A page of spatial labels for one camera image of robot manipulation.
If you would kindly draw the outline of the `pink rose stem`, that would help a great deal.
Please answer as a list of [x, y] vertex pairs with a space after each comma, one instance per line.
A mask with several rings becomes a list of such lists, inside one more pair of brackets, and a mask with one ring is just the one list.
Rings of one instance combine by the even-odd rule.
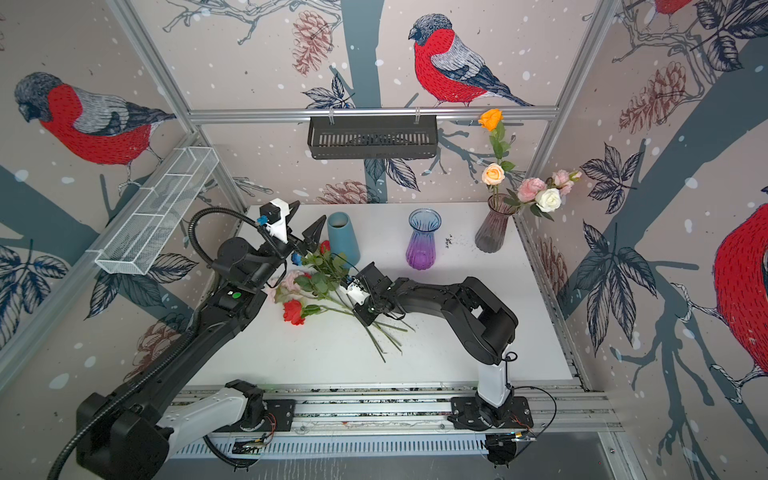
[[304, 276], [304, 272], [293, 270], [285, 275], [283, 280], [269, 293], [269, 298], [274, 303], [286, 303], [300, 295], [302, 289], [296, 280]]

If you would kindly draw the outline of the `blue purple glass vase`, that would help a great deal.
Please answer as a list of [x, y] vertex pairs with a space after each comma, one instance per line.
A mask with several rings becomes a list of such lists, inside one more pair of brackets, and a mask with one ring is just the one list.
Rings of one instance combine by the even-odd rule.
[[442, 218], [433, 209], [419, 208], [409, 215], [408, 222], [412, 234], [406, 250], [406, 261], [413, 269], [427, 270], [436, 261], [434, 234], [442, 225]]

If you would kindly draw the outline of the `mauve glass vase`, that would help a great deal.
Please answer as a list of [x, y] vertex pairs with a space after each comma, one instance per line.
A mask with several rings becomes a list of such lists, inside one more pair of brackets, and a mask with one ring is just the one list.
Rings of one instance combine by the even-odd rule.
[[508, 194], [493, 194], [487, 201], [487, 215], [475, 235], [476, 247], [484, 253], [495, 253], [504, 244], [509, 219], [518, 206]]

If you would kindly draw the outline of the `orange rose stem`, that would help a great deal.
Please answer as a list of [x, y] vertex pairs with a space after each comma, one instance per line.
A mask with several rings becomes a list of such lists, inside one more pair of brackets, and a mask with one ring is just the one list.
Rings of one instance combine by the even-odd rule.
[[506, 128], [503, 125], [503, 113], [499, 109], [490, 109], [479, 118], [479, 124], [489, 132], [489, 141], [494, 154], [494, 162], [485, 167], [482, 181], [492, 195], [499, 193], [499, 186], [506, 174], [515, 168], [515, 164], [505, 159], [510, 151], [511, 143], [506, 138]]

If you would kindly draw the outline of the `pink carnation stem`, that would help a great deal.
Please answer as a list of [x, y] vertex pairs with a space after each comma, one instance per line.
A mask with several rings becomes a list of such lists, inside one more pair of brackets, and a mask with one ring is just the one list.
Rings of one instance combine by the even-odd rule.
[[580, 170], [558, 170], [546, 180], [540, 178], [528, 178], [521, 183], [517, 192], [517, 197], [521, 203], [532, 205], [538, 192], [550, 188], [557, 188], [560, 190], [563, 203], [565, 197], [571, 192], [581, 177], [582, 172]]

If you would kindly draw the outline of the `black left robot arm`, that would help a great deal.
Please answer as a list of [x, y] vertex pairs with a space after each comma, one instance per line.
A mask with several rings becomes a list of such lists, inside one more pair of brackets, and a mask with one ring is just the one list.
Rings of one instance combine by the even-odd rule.
[[[56, 479], [69, 457], [102, 479], [150, 479], [179, 442], [178, 427], [160, 420], [175, 397], [208, 360], [244, 331], [267, 299], [268, 282], [297, 254], [306, 255], [320, 244], [325, 217], [319, 217], [301, 236], [289, 223], [299, 202], [273, 200], [257, 218], [223, 207], [195, 213], [187, 228], [189, 243], [219, 277], [216, 290], [193, 312], [187, 330], [146, 370], [117, 387], [110, 395], [91, 394], [77, 409], [77, 431], [48, 473]], [[254, 228], [263, 242], [253, 247], [241, 237], [220, 245], [215, 257], [200, 245], [196, 227], [207, 215], [234, 217]]]

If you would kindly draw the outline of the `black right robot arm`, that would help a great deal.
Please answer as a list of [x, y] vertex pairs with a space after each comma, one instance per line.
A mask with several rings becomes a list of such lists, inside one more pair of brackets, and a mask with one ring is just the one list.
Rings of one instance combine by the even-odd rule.
[[475, 397], [459, 399], [448, 416], [455, 428], [485, 431], [520, 423], [513, 413], [514, 387], [507, 373], [508, 364], [517, 359], [507, 348], [515, 339], [519, 320], [478, 278], [468, 276], [448, 285], [405, 277], [392, 281], [370, 263], [344, 279], [341, 290], [350, 299], [354, 316], [366, 327], [380, 316], [402, 320], [409, 313], [446, 320], [478, 362], [479, 372]]

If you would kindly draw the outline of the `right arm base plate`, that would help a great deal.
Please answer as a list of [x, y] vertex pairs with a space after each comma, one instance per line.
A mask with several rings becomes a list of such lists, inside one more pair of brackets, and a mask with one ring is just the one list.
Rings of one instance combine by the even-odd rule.
[[479, 432], [489, 429], [533, 428], [528, 400], [521, 396], [509, 396], [499, 407], [494, 407], [479, 395], [452, 397], [450, 404], [447, 420], [456, 429]]

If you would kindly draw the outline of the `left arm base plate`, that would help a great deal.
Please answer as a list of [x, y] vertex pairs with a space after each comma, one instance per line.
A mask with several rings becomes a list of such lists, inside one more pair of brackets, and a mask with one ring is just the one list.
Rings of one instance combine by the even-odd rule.
[[292, 428], [295, 408], [295, 400], [251, 399], [246, 404], [237, 429], [243, 432], [289, 432]]

